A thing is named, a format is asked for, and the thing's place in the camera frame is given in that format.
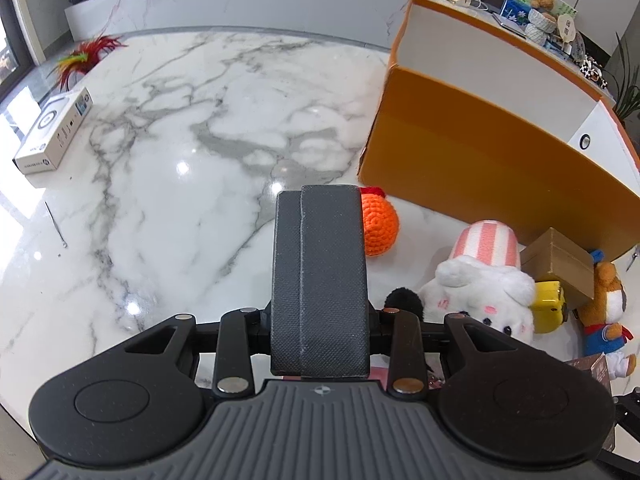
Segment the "orange crochet ball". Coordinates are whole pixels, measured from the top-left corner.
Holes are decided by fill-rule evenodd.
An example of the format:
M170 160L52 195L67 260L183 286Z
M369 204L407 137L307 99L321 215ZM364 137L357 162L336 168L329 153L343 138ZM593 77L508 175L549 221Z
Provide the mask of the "orange crochet ball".
M400 223L392 203L382 188L360 188L364 252L367 257L386 254L394 246Z

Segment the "white plush with striped hat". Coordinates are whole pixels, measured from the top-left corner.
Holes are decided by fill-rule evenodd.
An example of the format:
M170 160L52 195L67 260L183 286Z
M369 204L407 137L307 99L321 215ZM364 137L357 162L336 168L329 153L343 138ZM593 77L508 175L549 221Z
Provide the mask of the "white plush with striped hat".
M406 310L427 323L461 313L529 344L535 299L535 281L521 270L514 231L500 221L482 220L462 231L431 281L416 292L394 289L384 306Z

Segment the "fox plush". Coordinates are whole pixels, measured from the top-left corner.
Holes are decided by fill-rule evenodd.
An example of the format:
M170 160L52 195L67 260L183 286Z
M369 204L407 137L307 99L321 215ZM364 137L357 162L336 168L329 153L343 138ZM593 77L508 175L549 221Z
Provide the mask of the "fox plush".
M577 309L584 334L584 356L604 356L610 379L629 377L637 357L627 353L626 344L634 334L622 323L627 296L612 262L593 267L593 297Z

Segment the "yellow toy block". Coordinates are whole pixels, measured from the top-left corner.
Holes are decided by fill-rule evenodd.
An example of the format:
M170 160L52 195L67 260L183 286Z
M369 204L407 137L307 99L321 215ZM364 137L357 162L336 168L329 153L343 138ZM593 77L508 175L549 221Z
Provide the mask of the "yellow toy block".
M536 283L536 298L529 307L534 318L534 332L554 332L567 320L564 288L560 281Z

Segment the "small brown cardboard box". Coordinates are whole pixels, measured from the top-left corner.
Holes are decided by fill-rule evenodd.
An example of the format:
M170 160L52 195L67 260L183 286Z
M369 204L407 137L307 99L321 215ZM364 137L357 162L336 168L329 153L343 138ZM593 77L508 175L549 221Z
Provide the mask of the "small brown cardboard box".
M593 298L591 256L556 229L548 229L521 251L521 269L536 282L559 281L570 310Z

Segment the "orange storage box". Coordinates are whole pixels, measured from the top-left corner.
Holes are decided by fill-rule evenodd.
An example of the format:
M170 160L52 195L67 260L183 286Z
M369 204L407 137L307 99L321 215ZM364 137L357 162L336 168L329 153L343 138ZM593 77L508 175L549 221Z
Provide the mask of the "orange storage box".
M639 240L639 159L608 99L488 18L410 0L359 180L528 244L556 229L610 258Z

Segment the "white product box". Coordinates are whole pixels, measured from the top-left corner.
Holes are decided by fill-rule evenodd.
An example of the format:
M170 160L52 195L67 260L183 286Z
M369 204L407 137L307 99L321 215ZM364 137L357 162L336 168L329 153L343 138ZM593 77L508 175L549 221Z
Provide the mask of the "white product box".
M93 104L86 87L47 100L13 157L22 174L57 170Z

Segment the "red feather toy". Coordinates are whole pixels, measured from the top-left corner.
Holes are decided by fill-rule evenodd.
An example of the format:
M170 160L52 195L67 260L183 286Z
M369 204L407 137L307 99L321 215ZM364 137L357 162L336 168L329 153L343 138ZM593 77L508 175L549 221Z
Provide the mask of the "red feather toy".
M111 52L126 48L122 38L111 35L100 35L86 40L55 63L51 75L55 76L55 87L68 91L70 80L74 75L86 76Z

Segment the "black white cow pattern item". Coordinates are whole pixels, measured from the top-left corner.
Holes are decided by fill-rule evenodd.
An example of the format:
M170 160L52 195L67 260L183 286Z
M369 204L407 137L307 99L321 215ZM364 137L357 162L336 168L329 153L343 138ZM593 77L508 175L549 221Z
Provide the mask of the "black white cow pattern item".
M589 55L586 55L579 64L579 71L586 79L590 80L598 87L605 89L608 82L604 79L602 67Z

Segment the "white woven pots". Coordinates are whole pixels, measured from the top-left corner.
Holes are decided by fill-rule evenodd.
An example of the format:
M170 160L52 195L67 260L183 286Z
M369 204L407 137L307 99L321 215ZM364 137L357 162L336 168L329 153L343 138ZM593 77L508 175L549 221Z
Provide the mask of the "white woven pots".
M534 44L543 47L556 29L556 18L547 13L531 8L528 23L524 28L525 37Z

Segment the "green blue picture card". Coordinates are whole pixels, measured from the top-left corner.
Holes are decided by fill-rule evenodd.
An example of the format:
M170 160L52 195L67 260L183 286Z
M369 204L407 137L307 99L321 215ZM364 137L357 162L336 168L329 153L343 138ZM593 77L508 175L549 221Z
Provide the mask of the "green blue picture card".
M529 10L532 8L529 5L530 0L504 0L500 15L512 22L518 27L524 28L528 23ZM557 18L561 14L568 14L572 18L577 15L577 10L570 6L563 0L555 0L553 10L547 12Z

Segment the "potted green plant right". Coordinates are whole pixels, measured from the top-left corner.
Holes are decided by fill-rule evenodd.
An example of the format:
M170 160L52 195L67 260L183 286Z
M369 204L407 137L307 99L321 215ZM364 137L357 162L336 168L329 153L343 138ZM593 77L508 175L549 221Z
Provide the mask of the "potted green plant right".
M620 66L622 66L622 80L615 79L617 100L614 106L614 113L621 122L624 122L639 110L639 66L631 62L626 41L620 36L616 36L616 40L618 44L617 50L620 54Z

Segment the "teddy bear on shelf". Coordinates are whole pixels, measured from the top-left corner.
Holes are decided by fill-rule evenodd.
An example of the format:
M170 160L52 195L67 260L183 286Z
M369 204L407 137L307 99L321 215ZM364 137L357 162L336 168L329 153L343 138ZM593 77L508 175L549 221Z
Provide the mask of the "teddy bear on shelf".
M551 12L553 10L555 0L530 0L529 5L537 9L539 12Z

